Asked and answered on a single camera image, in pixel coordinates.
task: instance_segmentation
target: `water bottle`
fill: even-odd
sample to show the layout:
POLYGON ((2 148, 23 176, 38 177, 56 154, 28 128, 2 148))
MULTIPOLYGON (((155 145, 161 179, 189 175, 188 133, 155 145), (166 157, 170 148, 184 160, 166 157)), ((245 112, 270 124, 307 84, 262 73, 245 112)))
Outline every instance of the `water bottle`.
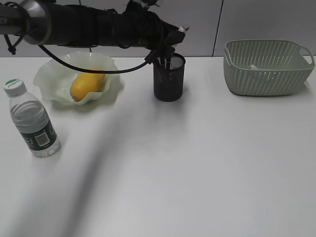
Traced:
POLYGON ((31 152, 37 157, 56 153, 61 144, 43 104, 27 92, 20 79, 8 81, 4 90, 10 98, 12 121, 31 152))

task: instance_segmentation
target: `mango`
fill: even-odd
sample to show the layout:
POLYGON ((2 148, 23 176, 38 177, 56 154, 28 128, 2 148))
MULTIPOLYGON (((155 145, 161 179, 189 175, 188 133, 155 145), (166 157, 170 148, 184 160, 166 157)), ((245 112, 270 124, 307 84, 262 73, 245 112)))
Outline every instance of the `mango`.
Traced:
POLYGON ((70 94, 75 100, 82 100, 90 92, 98 92, 105 80, 105 74, 81 73, 73 82, 70 94))

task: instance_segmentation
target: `pen holder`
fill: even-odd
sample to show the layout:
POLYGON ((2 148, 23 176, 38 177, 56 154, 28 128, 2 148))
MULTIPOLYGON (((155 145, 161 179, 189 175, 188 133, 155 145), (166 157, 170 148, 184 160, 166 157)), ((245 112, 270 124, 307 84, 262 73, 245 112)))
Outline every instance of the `pen holder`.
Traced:
POLYGON ((180 54, 170 59, 160 57, 154 61, 154 94, 164 102, 181 98, 186 60, 180 54))

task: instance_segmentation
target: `black cable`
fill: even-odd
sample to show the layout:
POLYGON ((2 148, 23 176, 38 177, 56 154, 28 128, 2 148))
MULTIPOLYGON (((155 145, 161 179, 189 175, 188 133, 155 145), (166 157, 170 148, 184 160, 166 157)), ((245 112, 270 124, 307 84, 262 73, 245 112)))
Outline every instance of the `black cable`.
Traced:
POLYGON ((221 10, 220 10, 220 13, 219 13, 219 18, 218 18, 218 24, 217 24, 217 29, 216 29, 216 36, 215 36, 215 41, 214 41, 212 57, 214 57, 214 53, 215 53, 215 47, 216 47, 216 43, 217 43, 218 31, 219 31, 219 27, 220 27, 220 24, 221 24, 221 18, 222 18, 222 13, 223 13, 223 6, 224 6, 224 0, 222 0, 221 10))
MULTIPOLYGON (((27 19, 27 22, 30 20, 30 16, 27 13, 27 11, 23 7, 21 7, 19 4, 9 1, 9 2, 6 2, 4 4, 4 6, 17 7, 17 9, 21 13, 21 15, 25 16, 25 18, 27 19)), ((29 33, 29 31, 27 32, 26 29, 27 29, 27 25, 25 25, 24 33, 22 33, 20 35, 18 40, 13 45, 12 45, 12 43, 10 41, 9 36, 8 35, 4 35, 4 39, 5 39, 5 41, 6 41, 7 45, 8 45, 8 50, 9 50, 10 53, 12 53, 12 55, 16 54, 16 47, 22 41, 22 39, 29 33)))
POLYGON ((146 66, 148 64, 148 62, 144 62, 141 65, 138 65, 137 67, 134 68, 130 68, 130 69, 126 69, 126 70, 119 70, 119 71, 94 71, 94 70, 88 70, 88 69, 83 69, 83 68, 78 68, 75 67, 73 65, 70 65, 66 62, 64 62, 63 60, 59 59, 58 57, 56 57, 52 52, 50 52, 47 48, 45 48, 43 45, 39 45, 39 47, 52 59, 54 59, 56 62, 62 64, 63 66, 82 72, 82 73, 93 73, 93 74, 123 74, 123 73, 130 73, 133 72, 135 70, 138 70, 144 66, 146 66))

